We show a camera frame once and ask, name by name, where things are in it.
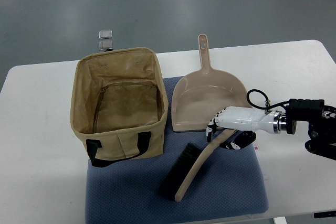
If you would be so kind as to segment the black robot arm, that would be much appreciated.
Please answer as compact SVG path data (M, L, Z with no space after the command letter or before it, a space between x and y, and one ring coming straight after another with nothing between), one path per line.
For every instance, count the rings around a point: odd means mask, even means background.
M252 103L250 94L253 92L264 96L264 107ZM288 134L295 133L298 121L308 122L310 140L305 143L306 150L311 154L335 160L335 107L326 105L323 99L289 99L272 105L268 96L258 89L249 90L246 100L252 107L266 112L282 107L285 114L277 122L280 123L280 127L285 128Z

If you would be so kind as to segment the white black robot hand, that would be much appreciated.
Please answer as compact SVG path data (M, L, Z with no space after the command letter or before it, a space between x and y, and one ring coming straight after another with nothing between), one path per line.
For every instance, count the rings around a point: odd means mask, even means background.
M229 106L219 111L208 123L205 151L212 153L218 147L241 150L254 142L258 130L279 134L283 118L281 111L266 114L262 110Z

